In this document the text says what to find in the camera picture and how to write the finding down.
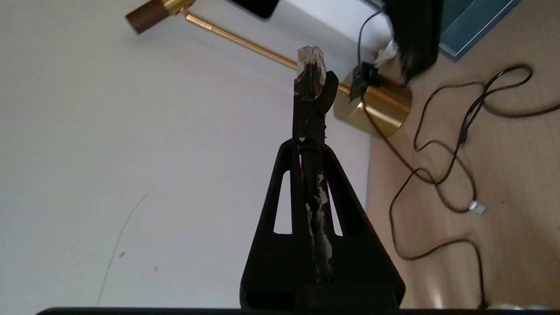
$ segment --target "brass lamp base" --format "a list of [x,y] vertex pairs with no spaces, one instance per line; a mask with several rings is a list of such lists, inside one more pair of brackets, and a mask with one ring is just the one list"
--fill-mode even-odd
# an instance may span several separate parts
[[[360,98],[350,99],[350,95],[340,92],[334,100],[334,116],[362,131],[380,137],[366,115],[377,124],[384,137],[395,133],[404,123],[410,112],[412,92],[382,75],[375,74],[380,86],[369,86],[363,96],[366,106]],[[344,86],[352,86],[352,72],[344,79]]]

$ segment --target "cord plug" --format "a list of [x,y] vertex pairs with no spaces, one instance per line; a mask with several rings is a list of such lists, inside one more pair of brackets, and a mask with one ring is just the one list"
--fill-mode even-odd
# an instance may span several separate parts
[[483,214],[485,210],[486,210],[486,206],[478,202],[478,200],[473,200],[473,202],[470,203],[469,212]]

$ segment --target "gold lamp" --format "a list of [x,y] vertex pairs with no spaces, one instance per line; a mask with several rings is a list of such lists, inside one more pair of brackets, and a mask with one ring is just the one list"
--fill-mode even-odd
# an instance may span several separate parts
[[[134,31],[141,34],[167,17],[181,13],[192,24],[297,71],[295,61],[192,14],[189,12],[189,7],[193,3],[194,0],[150,0],[127,14],[126,19]],[[362,98],[351,98],[349,87],[352,86],[352,72],[346,77],[338,86],[338,94],[333,106],[334,116],[379,137],[380,135],[366,117],[369,115],[383,135],[388,137],[395,133],[407,118],[412,103],[412,93],[409,88],[382,75],[372,74],[372,76],[375,76],[377,84],[368,86]]]

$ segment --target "black cable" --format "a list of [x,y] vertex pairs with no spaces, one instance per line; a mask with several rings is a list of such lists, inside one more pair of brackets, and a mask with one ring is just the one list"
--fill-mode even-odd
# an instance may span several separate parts
[[[360,33],[358,35],[358,49],[357,49],[358,67],[360,69],[360,75],[361,75],[362,78],[363,78],[363,69],[362,69],[362,59],[361,59],[361,56],[360,56],[360,50],[361,50],[361,40],[362,40],[363,28],[365,27],[367,22],[369,22],[372,18],[374,18],[379,13],[382,13],[382,11],[378,11],[378,12],[374,13],[369,18],[367,18],[366,21],[364,21],[364,23],[362,24],[362,27],[360,28]],[[508,73],[515,72],[515,71],[526,71],[528,74],[523,80],[521,80],[517,83],[497,87],[495,89],[491,89],[492,85],[499,78],[503,77],[504,75],[506,75]],[[534,116],[538,116],[538,115],[551,113],[555,110],[560,109],[560,104],[557,104],[557,105],[554,105],[554,106],[550,106],[550,107],[547,107],[547,108],[544,108],[544,109],[535,110],[535,111],[532,111],[532,112],[515,112],[515,113],[513,113],[513,112],[505,112],[505,111],[499,110],[499,109],[489,105],[486,102],[486,98],[488,96],[490,96],[490,95],[492,95],[496,92],[499,92],[499,91],[509,90],[509,89],[513,89],[513,88],[516,88],[518,86],[521,86],[521,85],[527,83],[532,78],[532,76],[533,76],[533,69],[529,65],[527,65],[527,64],[516,64],[516,65],[513,65],[511,67],[505,68],[504,70],[502,70],[501,72],[499,72],[498,74],[493,76],[487,83],[480,82],[480,81],[474,81],[474,82],[468,82],[468,83],[460,84],[460,85],[445,85],[445,86],[441,86],[440,88],[438,88],[436,91],[434,91],[430,95],[430,97],[426,100],[426,103],[424,104],[424,108],[422,109],[422,115],[421,115],[420,121],[418,123],[418,128],[416,129],[416,133],[414,135],[413,148],[414,148],[415,152],[421,152],[422,150],[424,150],[429,145],[435,144],[435,145],[439,145],[440,147],[444,148],[447,152],[449,152],[451,154],[451,160],[449,162],[449,166],[447,167],[447,171],[445,172],[444,176],[439,180],[435,180],[433,174],[428,169],[426,169],[426,168],[414,168],[414,167],[412,167],[412,165],[410,163],[408,163],[406,161],[406,159],[393,146],[393,144],[385,137],[385,135],[382,133],[379,126],[375,123],[375,121],[367,113],[366,107],[368,106],[368,104],[364,101],[363,94],[360,94],[360,99],[362,101],[362,104],[364,104],[363,110],[366,114],[367,119],[370,121],[372,127],[377,132],[377,134],[381,137],[381,139],[387,144],[389,149],[404,164],[404,166],[406,166],[410,170],[409,177],[404,182],[404,184],[401,186],[401,188],[398,190],[395,197],[391,201],[391,205],[389,207],[389,220],[390,220],[390,227],[391,227],[391,236],[393,238],[393,246],[395,247],[395,251],[396,251],[397,255],[403,260],[415,261],[415,260],[418,260],[418,259],[421,259],[421,258],[424,258],[424,257],[430,255],[431,253],[435,252],[436,250],[438,250],[440,248],[447,247],[447,246],[452,245],[452,244],[466,243],[466,244],[471,245],[473,247],[474,251],[475,251],[475,254],[476,254],[476,257],[477,257],[477,263],[478,263],[478,275],[479,275],[479,286],[480,286],[480,304],[478,306],[479,308],[488,307],[488,303],[487,303],[487,300],[486,300],[486,294],[484,292],[484,277],[483,277],[483,270],[482,270],[482,259],[481,259],[481,256],[480,256],[480,250],[479,250],[476,242],[474,242],[473,240],[467,239],[467,238],[459,238],[459,239],[454,239],[454,240],[442,243],[438,246],[435,246],[432,249],[430,249],[429,251],[424,252],[422,254],[418,254],[418,255],[415,255],[415,256],[405,256],[400,251],[400,249],[398,247],[398,244],[397,244],[397,241],[396,241],[396,237],[395,237],[395,228],[394,228],[394,220],[393,220],[393,207],[395,205],[396,200],[398,199],[398,197],[400,196],[402,191],[405,189],[407,184],[410,182],[410,180],[413,177],[416,176],[418,179],[420,179],[424,183],[431,184],[435,187],[436,192],[437,192],[438,197],[440,198],[441,202],[450,211],[458,213],[458,214],[464,214],[464,213],[468,212],[469,211],[468,206],[467,207],[456,207],[444,196],[444,194],[441,190],[441,184],[443,184],[448,179],[448,177],[451,174],[451,171],[453,169],[453,166],[455,165],[455,162],[457,162],[461,166],[462,170],[465,172],[465,174],[466,174],[466,176],[469,180],[469,183],[470,183],[470,186],[471,186],[471,189],[472,189],[472,201],[474,202],[474,201],[477,200],[477,189],[476,189],[476,185],[474,183],[474,177],[473,177],[472,173],[469,171],[469,169],[465,166],[463,161],[457,156],[457,154],[459,152],[459,148],[462,145],[465,144],[467,134],[468,134],[468,129],[471,126],[471,124],[473,123],[474,119],[477,117],[478,113],[480,112],[480,109],[484,108],[487,112],[489,112],[489,113],[491,113],[495,116],[502,117],[502,118],[529,118],[529,117],[534,117]],[[430,141],[426,142],[424,145],[419,147],[418,146],[418,135],[419,135],[420,130],[422,128],[422,123],[424,121],[424,116],[426,114],[426,110],[427,110],[430,102],[432,101],[432,99],[442,90],[460,89],[460,88],[468,87],[468,86],[480,86],[480,87],[482,87],[482,92],[481,92],[480,96],[472,103],[472,105],[469,107],[469,109],[465,113],[465,117],[463,118],[463,122],[461,123],[461,129],[459,131],[459,135],[458,135],[457,142],[455,144],[455,148],[452,149],[450,146],[448,146],[447,144],[445,144],[441,140],[437,140],[437,139],[430,140]],[[419,175],[418,172],[420,172],[420,171],[424,172],[425,176]]]

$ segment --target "black phone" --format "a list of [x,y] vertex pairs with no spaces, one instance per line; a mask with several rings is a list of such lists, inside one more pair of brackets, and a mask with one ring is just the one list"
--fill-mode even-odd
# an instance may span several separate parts
[[250,11],[254,15],[268,19],[271,17],[278,1],[280,0],[230,0],[233,3],[243,7],[244,9]]

